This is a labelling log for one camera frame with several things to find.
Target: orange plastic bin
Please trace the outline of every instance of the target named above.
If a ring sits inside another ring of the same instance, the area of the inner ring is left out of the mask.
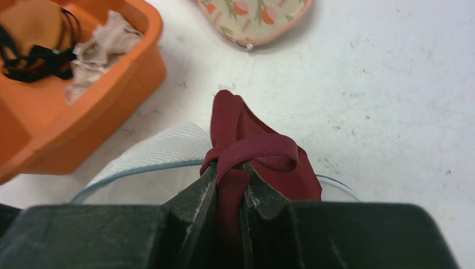
[[[0,12],[15,1],[1,0]],[[108,10],[144,33],[143,40],[75,103],[64,97],[72,81],[48,77],[33,84],[0,74],[0,184],[20,173],[68,174],[89,157],[163,82],[157,41],[163,24],[144,0],[53,0],[81,23],[89,40]]]

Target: black strap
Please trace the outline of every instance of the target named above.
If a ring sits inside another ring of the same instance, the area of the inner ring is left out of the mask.
[[[51,50],[39,45],[33,46],[29,55],[20,55],[18,49],[15,46],[15,42],[8,34],[8,32],[0,26],[0,55],[3,59],[3,73],[6,77],[21,82],[35,82],[41,80],[49,75],[54,75],[62,80],[67,80],[73,76],[71,67],[63,68],[69,64],[70,61],[76,59],[76,55],[73,53],[74,47],[81,38],[81,25],[78,19],[72,15],[69,11],[62,9],[62,13],[65,15],[69,28],[72,32],[71,46],[70,48],[60,52],[56,49]],[[73,21],[69,18],[73,17],[77,26],[77,31],[74,30]],[[8,58],[5,48],[8,48],[15,55],[16,59]],[[29,67],[43,60],[44,64],[27,70]],[[18,68],[18,65],[23,61],[25,64],[22,69]]]

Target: beige cloth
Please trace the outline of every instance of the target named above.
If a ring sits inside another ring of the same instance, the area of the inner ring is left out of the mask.
[[[71,62],[74,82],[66,89],[68,103],[74,103],[142,38],[121,14],[110,10],[106,25],[98,26],[88,42],[74,49],[77,59]]]

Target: red cloth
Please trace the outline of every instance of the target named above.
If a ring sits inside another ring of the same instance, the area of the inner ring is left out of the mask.
[[[239,95],[218,92],[211,117],[213,148],[201,167],[218,160],[216,235],[230,252],[242,250],[239,205],[249,172],[237,170],[250,161],[259,175],[290,200],[321,200],[322,187],[305,151],[261,122]]]

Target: white floor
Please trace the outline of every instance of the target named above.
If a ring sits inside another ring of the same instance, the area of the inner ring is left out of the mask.
[[[150,2],[165,21],[166,82],[75,173],[20,175],[0,202],[68,201],[137,141],[185,120],[207,129],[213,94],[230,89],[317,173],[369,201],[424,207],[461,268],[473,268],[474,1],[317,0],[302,25],[251,53],[194,1]]]

